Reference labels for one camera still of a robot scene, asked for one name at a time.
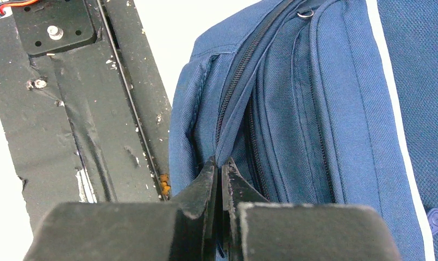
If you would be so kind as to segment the navy blue student backpack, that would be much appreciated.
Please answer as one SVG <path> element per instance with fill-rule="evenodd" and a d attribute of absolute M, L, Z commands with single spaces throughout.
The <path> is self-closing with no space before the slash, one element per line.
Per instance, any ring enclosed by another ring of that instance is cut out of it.
<path fill-rule="evenodd" d="M 200 35 L 173 98 L 172 195 L 233 158 L 264 198 L 373 207 L 438 260 L 438 1 L 260 1 Z"/>

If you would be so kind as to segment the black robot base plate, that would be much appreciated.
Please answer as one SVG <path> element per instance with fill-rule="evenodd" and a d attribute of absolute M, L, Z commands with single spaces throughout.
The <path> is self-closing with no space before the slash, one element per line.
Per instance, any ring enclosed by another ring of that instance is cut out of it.
<path fill-rule="evenodd" d="M 171 105 L 135 1 L 38 1 L 0 16 L 0 122 L 33 231 L 63 202 L 166 201 Z"/>

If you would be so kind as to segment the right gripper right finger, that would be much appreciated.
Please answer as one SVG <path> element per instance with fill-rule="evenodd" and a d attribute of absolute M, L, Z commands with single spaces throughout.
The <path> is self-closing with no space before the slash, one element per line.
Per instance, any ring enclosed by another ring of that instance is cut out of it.
<path fill-rule="evenodd" d="M 222 166 L 223 249 L 229 260 L 400 260 L 371 207 L 271 203 L 228 159 Z"/>

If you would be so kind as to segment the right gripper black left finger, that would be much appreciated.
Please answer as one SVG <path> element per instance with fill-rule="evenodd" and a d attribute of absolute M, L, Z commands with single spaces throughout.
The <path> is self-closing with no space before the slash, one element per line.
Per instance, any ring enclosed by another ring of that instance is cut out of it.
<path fill-rule="evenodd" d="M 169 201 L 61 203 L 45 215 L 25 260 L 214 260 L 217 165 Z"/>

